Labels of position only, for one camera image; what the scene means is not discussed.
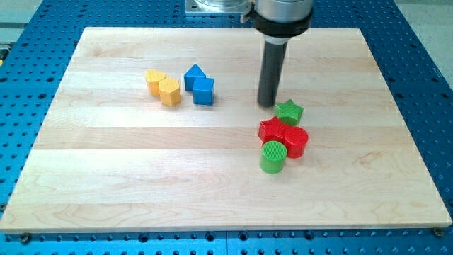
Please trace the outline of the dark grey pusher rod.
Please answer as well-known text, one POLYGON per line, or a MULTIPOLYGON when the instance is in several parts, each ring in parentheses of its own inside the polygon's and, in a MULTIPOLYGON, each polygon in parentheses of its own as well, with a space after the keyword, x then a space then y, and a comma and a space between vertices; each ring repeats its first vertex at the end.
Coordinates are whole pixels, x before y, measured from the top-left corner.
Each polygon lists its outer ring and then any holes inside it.
POLYGON ((258 85, 258 104, 262 107, 275 105, 287 43, 275 45, 265 42, 258 85))

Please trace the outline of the black collar tool mount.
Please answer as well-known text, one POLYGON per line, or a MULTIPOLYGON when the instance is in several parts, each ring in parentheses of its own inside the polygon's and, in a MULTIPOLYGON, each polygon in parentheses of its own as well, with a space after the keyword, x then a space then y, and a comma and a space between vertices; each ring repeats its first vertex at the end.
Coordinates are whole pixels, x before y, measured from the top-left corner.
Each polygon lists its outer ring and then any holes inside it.
POLYGON ((314 14, 313 4, 251 4, 241 14, 240 22, 253 19, 253 27, 266 42, 281 45, 306 32, 314 14))

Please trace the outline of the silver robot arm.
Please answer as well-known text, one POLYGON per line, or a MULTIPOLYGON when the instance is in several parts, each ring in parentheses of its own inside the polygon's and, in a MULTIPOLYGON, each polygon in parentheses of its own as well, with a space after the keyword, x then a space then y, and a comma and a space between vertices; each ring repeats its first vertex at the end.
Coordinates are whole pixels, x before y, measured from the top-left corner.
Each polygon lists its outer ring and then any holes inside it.
POLYGON ((260 106, 275 105, 287 43, 309 29, 313 14, 313 0, 255 0, 241 15, 242 23, 253 20, 265 40, 257 97, 260 106))

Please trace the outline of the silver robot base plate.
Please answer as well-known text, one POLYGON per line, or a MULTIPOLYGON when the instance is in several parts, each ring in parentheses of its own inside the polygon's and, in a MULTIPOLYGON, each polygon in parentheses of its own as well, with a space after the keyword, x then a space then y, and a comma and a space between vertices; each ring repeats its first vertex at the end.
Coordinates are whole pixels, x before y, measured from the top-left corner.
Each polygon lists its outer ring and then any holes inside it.
POLYGON ((199 15, 206 13, 243 13, 247 12, 252 2, 249 0, 185 0, 185 14, 199 15))

